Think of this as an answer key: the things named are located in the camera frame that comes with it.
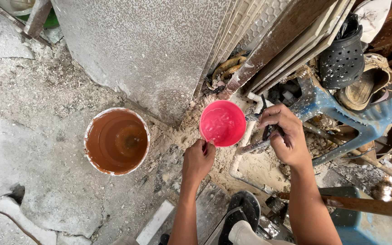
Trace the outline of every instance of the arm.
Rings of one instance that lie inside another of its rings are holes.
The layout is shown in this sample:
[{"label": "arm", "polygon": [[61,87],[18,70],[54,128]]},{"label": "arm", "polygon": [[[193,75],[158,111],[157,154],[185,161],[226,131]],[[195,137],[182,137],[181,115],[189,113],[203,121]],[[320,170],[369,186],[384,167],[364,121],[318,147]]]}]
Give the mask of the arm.
[{"label": "arm", "polygon": [[182,164],[182,184],[179,193],[178,209],[170,234],[168,245],[197,245],[196,231],[196,192],[200,182],[211,170],[216,147],[208,143],[206,154],[203,147],[206,142],[198,139],[187,148]]},{"label": "arm", "polygon": [[297,244],[341,245],[315,182],[302,122],[278,104],[264,110],[258,127],[269,124],[278,124],[285,132],[272,132],[270,141],[276,156],[291,168],[290,223]]}]

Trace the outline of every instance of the pink cup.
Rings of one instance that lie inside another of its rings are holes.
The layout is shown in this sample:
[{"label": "pink cup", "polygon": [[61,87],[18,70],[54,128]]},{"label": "pink cup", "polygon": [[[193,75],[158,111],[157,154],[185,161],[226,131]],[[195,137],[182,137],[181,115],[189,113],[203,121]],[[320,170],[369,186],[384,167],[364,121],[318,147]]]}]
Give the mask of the pink cup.
[{"label": "pink cup", "polygon": [[243,111],[228,100],[216,100],[202,112],[199,133],[215,147],[235,145],[244,135],[246,120]]}]

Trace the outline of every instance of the wooden handle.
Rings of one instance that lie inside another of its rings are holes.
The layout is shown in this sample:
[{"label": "wooden handle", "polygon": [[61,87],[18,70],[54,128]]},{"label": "wooden handle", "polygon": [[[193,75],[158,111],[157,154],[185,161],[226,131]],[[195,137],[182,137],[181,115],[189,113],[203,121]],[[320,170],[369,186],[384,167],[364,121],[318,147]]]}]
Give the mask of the wooden handle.
[{"label": "wooden handle", "polygon": [[[277,196],[280,199],[290,199],[290,193],[286,192],[280,192]],[[322,195],[321,198],[324,202],[324,205],[328,207],[392,216],[392,201],[385,202],[375,199],[346,198],[324,195]]]}]

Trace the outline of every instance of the concrete floor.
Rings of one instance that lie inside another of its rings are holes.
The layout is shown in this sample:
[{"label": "concrete floor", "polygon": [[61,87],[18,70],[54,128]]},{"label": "concrete floor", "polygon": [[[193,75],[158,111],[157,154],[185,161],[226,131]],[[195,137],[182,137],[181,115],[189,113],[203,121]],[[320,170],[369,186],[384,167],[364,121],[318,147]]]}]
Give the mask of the concrete floor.
[{"label": "concrete floor", "polygon": [[[35,60],[0,59],[0,197],[24,186],[20,209],[44,230],[81,235],[94,244],[110,244],[122,232],[136,236],[168,196],[162,186],[179,174],[171,171],[174,175],[165,179],[158,167],[148,172],[150,159],[162,156],[161,165],[175,157],[172,142],[162,135],[158,142],[164,142],[157,145],[164,147],[151,148],[148,163],[128,176],[95,170],[83,152],[91,118],[113,106],[134,108],[82,70],[77,73],[64,42],[59,45],[36,53]],[[154,143],[161,130],[151,125],[150,131]],[[144,176],[148,179],[140,185]],[[7,223],[0,217],[0,231]],[[20,237],[29,239],[22,232],[0,232],[0,244],[17,244]]]}]

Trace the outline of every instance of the plastic bag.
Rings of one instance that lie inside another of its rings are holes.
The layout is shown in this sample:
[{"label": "plastic bag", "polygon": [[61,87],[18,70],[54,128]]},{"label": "plastic bag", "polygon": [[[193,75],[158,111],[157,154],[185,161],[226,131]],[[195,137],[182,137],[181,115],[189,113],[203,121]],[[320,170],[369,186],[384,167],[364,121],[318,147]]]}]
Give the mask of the plastic bag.
[{"label": "plastic bag", "polygon": [[338,30],[335,40],[345,39],[352,36],[359,29],[358,15],[349,12],[347,18],[344,20],[343,25],[341,25],[340,30]]}]

